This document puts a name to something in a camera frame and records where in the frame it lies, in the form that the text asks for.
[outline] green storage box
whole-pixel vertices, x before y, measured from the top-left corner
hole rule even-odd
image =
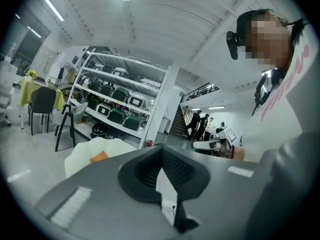
[[[100,103],[100,100],[98,100],[95,96],[91,97],[88,101],[88,108],[92,110],[96,110],[96,107]]]
[[[118,108],[114,108],[109,113],[108,119],[112,122],[115,122],[117,124],[122,124],[126,117],[126,113]]]
[[[112,98],[120,102],[127,102],[130,96],[129,91],[121,87],[118,87],[112,94]]]
[[[135,116],[135,115],[129,115],[123,124],[123,127],[134,130],[134,131],[138,131],[140,126],[140,118]]]

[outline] chair leg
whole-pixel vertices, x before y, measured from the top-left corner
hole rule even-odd
[[[70,133],[71,133],[71,137],[72,137],[72,141],[73,141],[73,147],[75,147],[76,140],[75,140],[75,129],[74,129],[73,123],[71,124],[71,127],[70,127]]]
[[[49,133],[49,118],[50,118],[50,113],[48,113],[48,119],[47,119],[47,122],[46,122],[46,133],[47,134]]]
[[[57,136],[58,130],[59,130],[59,126],[57,125],[57,126],[56,126],[56,129],[55,129],[54,136]]]
[[[29,111],[29,120],[28,120],[28,125],[30,126],[30,111]]]
[[[34,113],[32,111],[30,111],[31,114],[31,135],[34,135]]]
[[[60,125],[60,130],[59,130],[59,134],[58,134],[58,138],[56,139],[56,144],[55,144],[55,152],[58,151],[58,146],[59,146],[59,141],[60,141],[60,137],[61,137],[61,133],[62,133],[62,129],[64,128],[65,122],[66,122],[67,116],[65,115],[62,123]]]

